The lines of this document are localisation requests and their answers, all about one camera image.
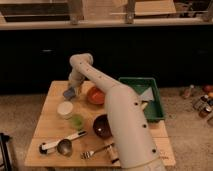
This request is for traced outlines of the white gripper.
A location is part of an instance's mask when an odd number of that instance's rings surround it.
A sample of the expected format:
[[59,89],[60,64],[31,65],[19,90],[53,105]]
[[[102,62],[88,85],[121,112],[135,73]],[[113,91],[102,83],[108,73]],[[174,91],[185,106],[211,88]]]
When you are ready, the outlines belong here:
[[73,69],[68,77],[68,87],[73,88],[76,95],[80,95],[84,80],[85,77],[76,69]]

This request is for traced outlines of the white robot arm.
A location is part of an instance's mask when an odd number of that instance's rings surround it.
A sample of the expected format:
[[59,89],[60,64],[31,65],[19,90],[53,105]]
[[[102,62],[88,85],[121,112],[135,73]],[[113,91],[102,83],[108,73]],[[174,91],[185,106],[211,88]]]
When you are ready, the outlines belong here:
[[69,62],[71,87],[88,78],[105,93],[104,107],[122,171],[166,171],[136,92],[95,69],[89,53],[72,55]]

